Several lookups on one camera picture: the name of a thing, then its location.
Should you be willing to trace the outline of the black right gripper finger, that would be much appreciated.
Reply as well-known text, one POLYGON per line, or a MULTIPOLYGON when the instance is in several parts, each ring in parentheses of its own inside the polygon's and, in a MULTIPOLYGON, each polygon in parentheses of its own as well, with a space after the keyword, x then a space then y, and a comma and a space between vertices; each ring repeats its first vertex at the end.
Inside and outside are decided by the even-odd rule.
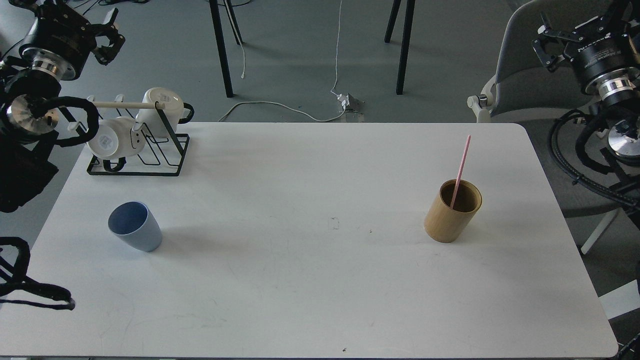
POLYGON ((555 30, 551 27, 551 22, 545 13, 540 13, 542 25, 538 28, 537 34, 551 39, 566 41, 569 43, 580 43, 581 36, 574 32, 565 30, 555 30))
POLYGON ((532 41, 532 47, 542 66, 549 72, 555 72, 566 60, 564 52, 567 43, 566 39, 536 38, 532 41))

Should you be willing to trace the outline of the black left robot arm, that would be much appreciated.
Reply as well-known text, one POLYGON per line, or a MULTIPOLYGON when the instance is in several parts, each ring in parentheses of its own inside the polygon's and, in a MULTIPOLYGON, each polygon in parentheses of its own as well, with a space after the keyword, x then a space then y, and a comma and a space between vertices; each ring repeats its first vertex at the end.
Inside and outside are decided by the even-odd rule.
POLYGON ((77 80, 89 55, 108 65, 125 38, 115 24, 118 9, 91 23, 64 0, 12 0, 34 14, 18 55, 1 59, 0 207, 16 211, 38 196, 58 168, 54 146, 91 141, 99 111, 87 99, 61 96, 61 82, 77 80))

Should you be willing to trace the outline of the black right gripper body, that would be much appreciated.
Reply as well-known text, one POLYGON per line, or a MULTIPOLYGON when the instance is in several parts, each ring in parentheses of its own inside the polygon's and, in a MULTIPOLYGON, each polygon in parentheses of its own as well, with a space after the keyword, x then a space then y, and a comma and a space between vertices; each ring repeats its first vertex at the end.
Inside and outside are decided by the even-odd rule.
POLYGON ((634 20, 594 17, 574 29, 576 42, 565 47, 569 61, 585 95, 618 96, 635 91, 639 77, 639 52, 633 43, 634 20))

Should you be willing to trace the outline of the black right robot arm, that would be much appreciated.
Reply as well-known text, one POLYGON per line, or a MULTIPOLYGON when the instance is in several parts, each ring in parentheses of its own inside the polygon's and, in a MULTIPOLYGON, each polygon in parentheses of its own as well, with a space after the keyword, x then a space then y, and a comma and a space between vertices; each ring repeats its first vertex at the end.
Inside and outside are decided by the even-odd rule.
POLYGON ((573 184, 634 211, 639 209, 639 177, 622 166, 639 165, 639 12, 626 16, 624 6, 613 6, 572 30, 551 27, 545 13, 532 47, 542 66, 553 72, 563 60, 570 63, 585 95, 598 97, 587 114, 571 110, 556 120, 547 136, 555 164, 573 184), (576 169, 560 150, 560 129, 569 120, 583 119, 574 152, 583 166, 600 174, 614 173, 619 182, 599 184, 576 169))

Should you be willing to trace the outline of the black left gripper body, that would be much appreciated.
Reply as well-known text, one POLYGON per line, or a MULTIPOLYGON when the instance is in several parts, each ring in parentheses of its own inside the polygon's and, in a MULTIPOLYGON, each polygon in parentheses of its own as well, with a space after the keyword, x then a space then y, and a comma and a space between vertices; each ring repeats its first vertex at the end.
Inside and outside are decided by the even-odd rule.
POLYGON ((76 80, 94 55, 107 65, 108 49, 96 38, 104 27, 90 23, 72 7, 59 0, 20 0, 18 6, 34 14, 34 23, 18 48, 26 66, 52 75, 57 81, 76 80))

